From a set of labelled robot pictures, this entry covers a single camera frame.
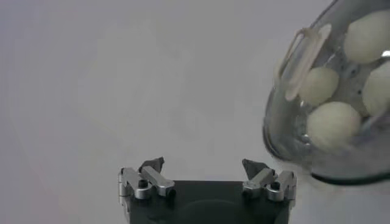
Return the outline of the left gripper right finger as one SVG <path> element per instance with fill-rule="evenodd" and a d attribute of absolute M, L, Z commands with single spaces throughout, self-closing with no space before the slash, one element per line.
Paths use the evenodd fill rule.
<path fill-rule="evenodd" d="M 262 194 L 274 202 L 296 199 L 297 178 L 292 171 L 284 170 L 277 174 L 265 163 L 249 159 L 243 159 L 242 165 L 248 177 L 243 182 L 242 195 L 245 200 L 259 198 Z"/>

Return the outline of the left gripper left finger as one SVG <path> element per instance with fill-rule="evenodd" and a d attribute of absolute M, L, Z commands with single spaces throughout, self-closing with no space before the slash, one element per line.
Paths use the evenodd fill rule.
<path fill-rule="evenodd" d="M 145 201 L 155 190 L 158 196 L 172 199 L 176 196 L 175 182 L 161 175 L 164 157 L 147 160 L 138 169 L 123 167 L 118 173 L 119 203 L 125 213 L 130 213 L 131 200 Z"/>

